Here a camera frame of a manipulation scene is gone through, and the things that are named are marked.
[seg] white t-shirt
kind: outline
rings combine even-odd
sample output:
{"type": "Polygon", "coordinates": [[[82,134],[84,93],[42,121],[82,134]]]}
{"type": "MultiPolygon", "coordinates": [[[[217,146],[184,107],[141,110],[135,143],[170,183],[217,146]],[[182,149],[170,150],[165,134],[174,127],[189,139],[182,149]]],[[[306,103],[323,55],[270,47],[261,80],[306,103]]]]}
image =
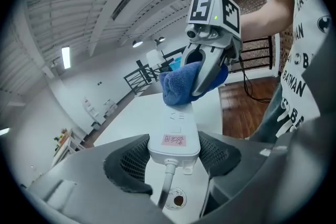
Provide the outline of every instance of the white t-shirt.
{"type": "Polygon", "coordinates": [[[322,45],[329,25],[331,16],[322,0],[295,0],[294,42],[281,75],[281,108],[284,112],[277,121],[286,117],[289,120],[279,129],[277,137],[320,115],[302,73],[322,45]]]}

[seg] blue microfiber cloth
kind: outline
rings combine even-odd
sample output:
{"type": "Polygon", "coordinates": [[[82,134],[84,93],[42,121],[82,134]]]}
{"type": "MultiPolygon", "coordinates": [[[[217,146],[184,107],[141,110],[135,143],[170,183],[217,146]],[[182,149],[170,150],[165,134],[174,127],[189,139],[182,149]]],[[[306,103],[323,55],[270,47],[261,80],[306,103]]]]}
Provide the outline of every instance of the blue microfiber cloth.
{"type": "Polygon", "coordinates": [[[199,96],[192,96],[191,91],[196,76],[201,69],[202,62],[189,63],[175,71],[163,72],[160,74],[160,82],[163,89],[163,101],[167,105],[181,105],[196,101],[207,92],[217,88],[227,78],[228,69],[222,65],[216,79],[210,84],[209,88],[199,96]]]}

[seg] fluorescent light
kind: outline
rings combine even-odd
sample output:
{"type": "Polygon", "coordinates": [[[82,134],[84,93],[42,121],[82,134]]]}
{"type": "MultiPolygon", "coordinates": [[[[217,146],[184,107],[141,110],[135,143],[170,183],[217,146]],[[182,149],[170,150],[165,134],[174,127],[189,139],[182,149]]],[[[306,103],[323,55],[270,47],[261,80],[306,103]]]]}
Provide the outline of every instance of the fluorescent light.
{"type": "Polygon", "coordinates": [[[6,129],[2,129],[0,130],[0,135],[6,134],[10,131],[11,128],[6,128],[6,129]]]}
{"type": "Polygon", "coordinates": [[[64,69],[70,68],[70,47],[63,47],[62,48],[62,58],[63,58],[63,65],[64,69]]]}
{"type": "Polygon", "coordinates": [[[139,42],[133,41],[133,48],[140,46],[142,43],[143,43],[142,41],[139,42]]]}

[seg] white cable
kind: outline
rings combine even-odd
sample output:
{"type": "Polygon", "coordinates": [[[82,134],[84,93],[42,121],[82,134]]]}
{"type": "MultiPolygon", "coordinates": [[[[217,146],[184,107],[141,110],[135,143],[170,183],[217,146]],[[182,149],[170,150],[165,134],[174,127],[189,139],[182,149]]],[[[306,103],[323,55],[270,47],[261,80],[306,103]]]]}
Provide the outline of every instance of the white cable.
{"type": "Polygon", "coordinates": [[[166,176],[164,178],[158,207],[163,209],[164,205],[166,204],[170,188],[172,186],[173,177],[175,175],[176,167],[178,166],[179,162],[175,159],[166,159],[164,161],[164,164],[166,165],[166,176]]]}

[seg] wooden floor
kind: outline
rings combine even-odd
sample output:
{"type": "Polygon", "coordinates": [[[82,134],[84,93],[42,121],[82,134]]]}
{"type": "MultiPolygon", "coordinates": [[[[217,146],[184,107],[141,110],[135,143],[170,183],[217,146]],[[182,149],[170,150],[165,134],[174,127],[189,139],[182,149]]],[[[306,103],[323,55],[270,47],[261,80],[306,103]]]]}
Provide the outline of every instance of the wooden floor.
{"type": "MultiPolygon", "coordinates": [[[[255,98],[271,98],[277,85],[275,78],[251,80],[255,98]]],[[[223,134],[246,138],[257,129],[268,104],[262,104],[248,97],[243,82],[221,87],[223,108],[223,134]]]]}

